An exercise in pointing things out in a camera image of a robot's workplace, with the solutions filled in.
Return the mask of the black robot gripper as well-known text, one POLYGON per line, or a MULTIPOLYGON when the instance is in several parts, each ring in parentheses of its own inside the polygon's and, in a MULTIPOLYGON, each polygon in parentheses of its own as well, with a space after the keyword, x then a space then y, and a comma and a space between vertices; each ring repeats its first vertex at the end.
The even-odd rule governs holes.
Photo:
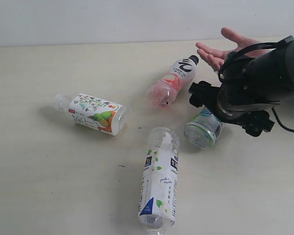
POLYGON ((220 73, 221 86, 206 81, 193 82, 189 103, 205 106, 225 123, 245 129, 252 137, 270 132, 274 122, 268 109, 283 99, 294 97, 294 73, 220 73))

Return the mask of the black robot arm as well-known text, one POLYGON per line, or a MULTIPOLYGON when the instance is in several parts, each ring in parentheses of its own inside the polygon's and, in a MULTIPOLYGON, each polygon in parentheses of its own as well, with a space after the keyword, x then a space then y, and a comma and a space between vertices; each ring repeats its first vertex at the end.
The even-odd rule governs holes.
POLYGON ((218 79, 220 87, 193 83, 189 103, 205 106, 220 121, 238 125, 253 137, 270 132, 274 122, 267 110, 294 97, 294 37, 228 53, 218 79))

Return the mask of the person's bare hand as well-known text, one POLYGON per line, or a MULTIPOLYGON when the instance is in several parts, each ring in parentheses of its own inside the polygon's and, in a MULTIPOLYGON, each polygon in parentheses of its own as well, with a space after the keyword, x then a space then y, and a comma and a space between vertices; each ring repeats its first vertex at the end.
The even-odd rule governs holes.
POLYGON ((223 27, 221 34, 224 38, 234 42, 237 47, 232 50, 219 50, 211 48, 203 43, 196 43, 197 53, 203 61, 205 61, 214 71, 219 71, 224 63, 224 60, 229 52, 240 51, 250 45, 258 44, 259 41, 245 37, 234 30, 223 27))

